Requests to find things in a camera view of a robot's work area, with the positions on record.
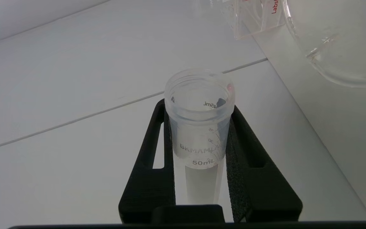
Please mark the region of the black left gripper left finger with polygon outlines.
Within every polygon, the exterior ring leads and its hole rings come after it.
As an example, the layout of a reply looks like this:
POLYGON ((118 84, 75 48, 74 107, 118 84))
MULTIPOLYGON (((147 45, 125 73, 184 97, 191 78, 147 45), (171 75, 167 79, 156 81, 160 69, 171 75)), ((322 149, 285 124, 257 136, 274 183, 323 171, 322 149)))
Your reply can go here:
POLYGON ((165 100, 152 113, 134 167, 118 204, 124 224, 148 224, 158 207, 175 205, 174 158, 165 100), (164 166, 154 169, 161 125, 164 125, 164 166))

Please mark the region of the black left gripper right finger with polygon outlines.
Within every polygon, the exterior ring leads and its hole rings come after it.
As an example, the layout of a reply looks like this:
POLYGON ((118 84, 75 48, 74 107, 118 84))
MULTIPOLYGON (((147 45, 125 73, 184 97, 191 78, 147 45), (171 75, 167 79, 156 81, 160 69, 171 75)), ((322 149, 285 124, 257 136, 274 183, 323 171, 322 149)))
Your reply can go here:
POLYGON ((230 118, 227 184, 235 223, 297 222, 303 204, 238 107, 230 118))

